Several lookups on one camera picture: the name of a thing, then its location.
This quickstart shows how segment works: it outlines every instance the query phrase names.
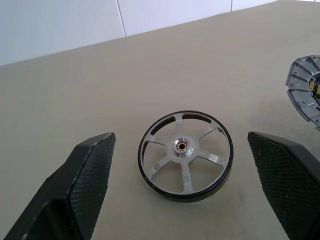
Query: white tiled wall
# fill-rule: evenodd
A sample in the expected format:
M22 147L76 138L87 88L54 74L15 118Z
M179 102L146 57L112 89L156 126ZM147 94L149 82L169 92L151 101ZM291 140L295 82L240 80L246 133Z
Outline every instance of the white tiled wall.
M0 66L273 1L0 0Z
M118 0L127 36L231 11L231 0Z

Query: spoked wheel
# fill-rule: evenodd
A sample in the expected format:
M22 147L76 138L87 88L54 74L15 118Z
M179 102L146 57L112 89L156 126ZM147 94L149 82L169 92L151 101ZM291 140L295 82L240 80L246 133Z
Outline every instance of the spoked wheel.
M204 121L207 122L208 125L204 130L198 133L187 133L183 124L185 119ZM176 124L177 132L173 137L161 138L156 135L160 129L173 122ZM224 135L227 142L226 157L221 157L201 149L199 140L213 131L219 131ZM148 143L165 146L166 155L153 167L146 169L144 167L144 155ZM144 180L150 187L164 197L176 202L196 202L211 196L222 187L229 176L233 156L234 149L231 137L227 129L218 120L203 112L178 111L159 119L146 131L138 150L138 164ZM223 167L222 172L213 182L199 190L195 190L193 187L189 169L189 164L196 158L202 158ZM166 190L152 180L153 176L170 162L174 162L181 166L183 180L182 192Z

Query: beige table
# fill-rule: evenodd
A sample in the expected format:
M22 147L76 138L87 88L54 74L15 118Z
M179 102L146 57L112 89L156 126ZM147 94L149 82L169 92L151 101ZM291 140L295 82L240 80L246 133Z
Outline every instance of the beige table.
M319 12L320 3L278 1L0 67L0 238L76 144L113 131L93 240L288 239L247 134L281 136L319 157L320 133L285 86L297 57L320 53ZM179 110L216 117L234 143L227 183L191 204L153 192L137 164L146 129Z

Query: silver metal component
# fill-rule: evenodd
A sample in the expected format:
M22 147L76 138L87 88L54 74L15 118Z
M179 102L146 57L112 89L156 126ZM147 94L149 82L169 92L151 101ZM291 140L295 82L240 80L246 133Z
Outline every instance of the silver metal component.
M320 56L305 56L293 62L285 85L289 88L287 93L296 110L320 131L320 100L309 87L310 81L316 81L319 77Z
M166 193L170 194L175 194L175 195L190 195L190 194L195 194L198 192L201 192L205 189L208 189L210 186L214 185L216 181L224 174L224 172L227 169L227 165L232 159L231 157L231 139L230 136L228 138L227 134L224 131L224 127L221 126L218 122L216 122L214 119L208 117L205 114L201 114L199 112L192 112L193 116L196 116L198 118L203 118L205 119L206 122L208 122L208 127L203 129L201 132L198 132L196 134L189 134L184 131L184 126L183 126L183 119L184 115L189 116L191 113L189 112L179 112L173 115L168 115L164 118L162 118L160 121L158 121L156 124L154 124L146 133L145 138L142 139L141 142L141 148L139 149L139 156L140 159L140 165L142 167L142 170L145 173L145 176L148 178L148 180L157 188L159 188L162 191L165 191ZM172 118L174 118L175 124L176 124L176 130L177 134L173 136L172 138L169 139L163 139L157 137L155 134L152 135L152 133L160 128L162 128L163 125L166 125L164 123L168 122L171 120L173 121ZM227 157L221 157L218 155L213 154L212 152L208 152L204 149L200 148L199 140L203 138L205 135L213 132L213 131L219 131L221 132L224 137L226 138L227 142ZM155 143L155 144L160 144L166 147L166 156L162 158L160 161L158 161L153 167L150 169L145 169L144 164L143 164L143 155L144 155L144 149L146 147L146 144L150 143ZM200 157L202 159L205 159L209 162L212 162L214 164L218 164L223 167L223 171L221 174L218 176L217 179L214 180L214 182L210 183L208 186L204 187L203 189L200 190L194 190L193 184L192 184L192 179L190 177L190 170L189 170L189 164L195 160L197 157ZM152 177L161 169L163 168L166 164L169 162L174 162L177 164L180 164L181 166L181 171L182 171L182 180L183 180L183 192L172 192L168 191L166 189L163 189L162 187L158 186L156 183L153 182Z

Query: carbon fiber texture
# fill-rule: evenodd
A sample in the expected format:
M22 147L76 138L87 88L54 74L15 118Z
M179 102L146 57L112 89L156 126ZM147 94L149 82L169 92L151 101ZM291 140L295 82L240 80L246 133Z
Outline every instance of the carbon fiber texture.
M319 186L285 147L255 135L248 140L263 191L288 237L311 239L319 227Z
M85 240L92 236L106 195L115 141L112 135L91 150L68 196Z

